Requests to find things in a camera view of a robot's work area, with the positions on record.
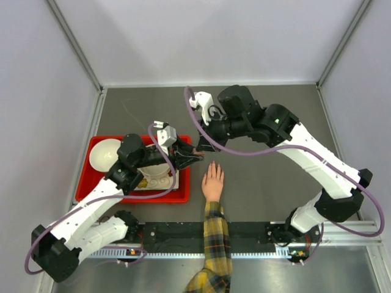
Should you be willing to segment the yellow plaid sleeve forearm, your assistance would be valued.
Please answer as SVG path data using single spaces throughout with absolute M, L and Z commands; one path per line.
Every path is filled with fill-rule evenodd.
M 184 291 L 229 292 L 233 272 L 230 236 L 224 210 L 215 201 L 205 205 L 203 244 L 203 268 L 193 276 Z

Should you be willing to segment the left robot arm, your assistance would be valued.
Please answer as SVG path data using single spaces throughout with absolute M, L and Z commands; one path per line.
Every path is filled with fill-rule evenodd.
M 177 136 L 170 126 L 158 131 L 157 137 L 151 140 L 152 143 L 146 145 L 137 134 L 116 139 L 114 163 L 71 211 L 49 226 L 39 225 L 33 230 L 27 259 L 32 259 L 55 282 L 62 283 L 99 249 L 122 239 L 134 241 L 139 233 L 138 222 L 128 212 L 120 211 L 100 226 L 94 224 L 138 187 L 144 179 L 142 168 L 168 166 L 172 185 L 154 195 L 159 198 L 175 188 L 177 171 L 203 159 L 195 147 Z

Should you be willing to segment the pink nail polish bottle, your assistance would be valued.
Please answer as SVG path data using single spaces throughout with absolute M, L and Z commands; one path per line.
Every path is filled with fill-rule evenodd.
M 203 151 L 197 151 L 195 148 L 193 149 L 193 152 L 192 152 L 195 156 L 198 156 L 198 157 L 204 157 L 205 156 L 205 153 Z

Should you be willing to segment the mannequin hand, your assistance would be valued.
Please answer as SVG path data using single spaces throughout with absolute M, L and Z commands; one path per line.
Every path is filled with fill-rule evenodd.
M 219 202 L 224 186 L 225 173 L 220 164 L 213 161 L 204 174 L 201 184 L 202 193 L 207 202 Z

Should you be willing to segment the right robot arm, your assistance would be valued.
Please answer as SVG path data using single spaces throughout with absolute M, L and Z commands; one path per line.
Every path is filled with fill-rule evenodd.
M 278 152 L 314 178 L 321 192 L 305 205 L 294 209 L 280 234 L 282 242 L 297 242 L 313 227 L 325 221 L 342 223 L 361 207 L 371 171 L 357 170 L 341 161 L 320 144 L 307 128 L 285 106 L 261 107 L 245 86 L 233 85 L 217 97 L 219 106 L 207 92 L 187 89 L 187 102 L 192 110 L 201 112 L 193 119 L 200 134 L 198 148 L 202 151 L 223 150 L 237 156 L 260 156 L 262 151 L 243 152 L 228 149 L 230 139 L 248 137 L 268 146 L 266 152 Z

